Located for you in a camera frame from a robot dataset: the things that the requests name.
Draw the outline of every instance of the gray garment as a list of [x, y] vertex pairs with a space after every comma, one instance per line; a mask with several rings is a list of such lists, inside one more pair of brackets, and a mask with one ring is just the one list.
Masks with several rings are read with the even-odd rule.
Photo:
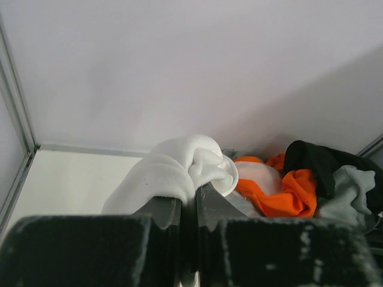
[[357, 227], [366, 233], [376, 225], [374, 215], [367, 208], [366, 193], [375, 187], [375, 172], [342, 166], [333, 173], [335, 197], [318, 198], [316, 216], [335, 219]]
[[240, 212], [248, 217], [261, 217], [262, 214], [259, 212], [253, 204], [246, 200], [245, 197], [240, 195], [236, 190], [233, 190], [225, 199]]

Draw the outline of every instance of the orange cloth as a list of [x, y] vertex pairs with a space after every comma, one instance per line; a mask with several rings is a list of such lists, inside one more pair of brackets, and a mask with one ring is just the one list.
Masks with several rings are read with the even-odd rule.
[[[237, 158], [235, 162], [262, 162], [256, 157]], [[281, 171], [284, 155], [271, 158], [266, 164]], [[267, 196], [258, 184], [239, 178], [236, 190], [250, 199], [267, 217], [313, 217], [317, 208], [317, 184], [309, 169], [287, 173], [282, 179], [281, 193]]]

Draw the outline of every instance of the white panel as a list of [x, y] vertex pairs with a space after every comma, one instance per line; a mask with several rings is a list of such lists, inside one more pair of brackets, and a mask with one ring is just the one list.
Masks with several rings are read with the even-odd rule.
[[0, 208], [24, 159], [24, 152], [0, 94]]
[[40, 143], [139, 151], [205, 133], [266, 153], [295, 138], [357, 152], [382, 132], [383, 1], [0, 10]]
[[101, 214], [138, 157], [38, 151], [8, 222], [31, 215]]

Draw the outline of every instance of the black garment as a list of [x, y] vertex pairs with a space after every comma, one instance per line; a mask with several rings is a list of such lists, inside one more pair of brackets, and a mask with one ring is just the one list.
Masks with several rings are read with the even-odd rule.
[[310, 169], [317, 178], [317, 196], [334, 197], [333, 172], [344, 165], [375, 172], [375, 188], [367, 193], [367, 206], [375, 214], [383, 211], [383, 170], [368, 158], [304, 141], [293, 142], [286, 150], [284, 173]]

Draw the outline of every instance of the orange and white garment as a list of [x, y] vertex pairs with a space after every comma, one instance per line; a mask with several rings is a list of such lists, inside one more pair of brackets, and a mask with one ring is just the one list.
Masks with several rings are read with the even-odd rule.
[[282, 174], [284, 154], [265, 164], [257, 157], [239, 157], [236, 190], [267, 217], [313, 217], [317, 208], [316, 181], [309, 169]]

